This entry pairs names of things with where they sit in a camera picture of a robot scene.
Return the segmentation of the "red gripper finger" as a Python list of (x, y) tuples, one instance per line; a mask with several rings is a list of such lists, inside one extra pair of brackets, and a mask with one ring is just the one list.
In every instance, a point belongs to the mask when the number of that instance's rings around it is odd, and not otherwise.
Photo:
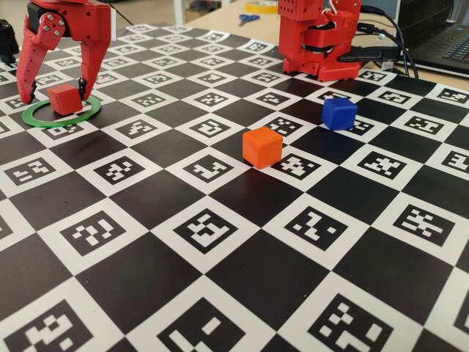
[(110, 42), (110, 39), (81, 41), (81, 77), (78, 80), (81, 99), (89, 98)]
[(30, 27), (29, 16), (23, 26), (23, 45), (16, 71), (18, 93), (25, 104), (34, 100), (35, 78), (48, 51), (56, 49), (65, 33), (63, 17), (54, 12), (46, 12), (40, 17), (37, 32)]

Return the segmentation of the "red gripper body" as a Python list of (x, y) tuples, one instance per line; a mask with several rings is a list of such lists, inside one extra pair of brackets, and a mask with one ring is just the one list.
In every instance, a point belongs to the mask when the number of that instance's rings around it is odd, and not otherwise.
[(99, 1), (30, 1), (28, 29), (35, 34), (70, 37), (75, 41), (112, 38), (111, 8)]

